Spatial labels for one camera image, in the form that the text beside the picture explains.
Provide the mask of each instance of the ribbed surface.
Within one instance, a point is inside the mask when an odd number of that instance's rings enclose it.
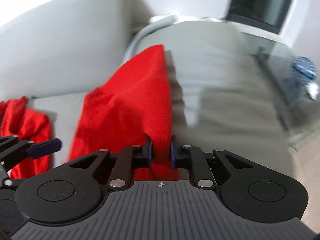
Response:
[[[245,220],[227,210],[210,190],[187,180],[134,183],[113,192],[91,217],[77,224],[45,227],[26,223],[13,240],[311,240],[315,237],[298,219],[278,224]]]

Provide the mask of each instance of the gray tube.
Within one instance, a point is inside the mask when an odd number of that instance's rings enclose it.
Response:
[[[137,44],[147,35],[155,32],[156,30],[163,29],[174,24],[177,21],[176,15],[167,16],[159,21],[156,21],[148,26],[144,27],[138,34],[133,38],[132,42],[128,46],[127,50],[124,53],[122,64],[126,63],[129,59],[134,56],[134,52]]]

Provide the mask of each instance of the glass table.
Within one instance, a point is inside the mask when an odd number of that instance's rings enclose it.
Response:
[[[291,65],[296,56],[288,46],[251,34],[245,37],[271,88],[279,121],[294,146],[320,129],[320,95],[313,100],[305,89],[292,82]]]

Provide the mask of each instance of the gray cushion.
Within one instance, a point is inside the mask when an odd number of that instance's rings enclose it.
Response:
[[[53,0],[0,28],[0,101],[102,85],[131,31],[130,0]]]
[[[173,134],[203,151],[224,148],[293,176],[286,138],[245,39],[231,24],[183,22],[145,37],[164,44]]]
[[[62,149],[54,154],[53,166],[66,162],[73,135],[81,114],[85,93],[68,94],[30,100],[29,108],[47,114],[52,126],[52,137],[62,140]]]

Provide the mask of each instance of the wrinkled red cloth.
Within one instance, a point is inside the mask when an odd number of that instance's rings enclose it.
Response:
[[[69,160],[107,148],[153,143],[150,169],[135,170],[135,180],[175,180],[170,165],[172,107],[164,48],[152,46],[122,65],[103,86],[84,98]]]
[[[26,108],[28,99],[22,97],[0,102],[2,118],[1,137],[17,134],[20,140],[32,140],[36,143],[51,139],[51,127],[45,114]],[[12,179],[26,179],[49,169],[50,156],[33,160],[27,158],[16,165],[10,173]]]

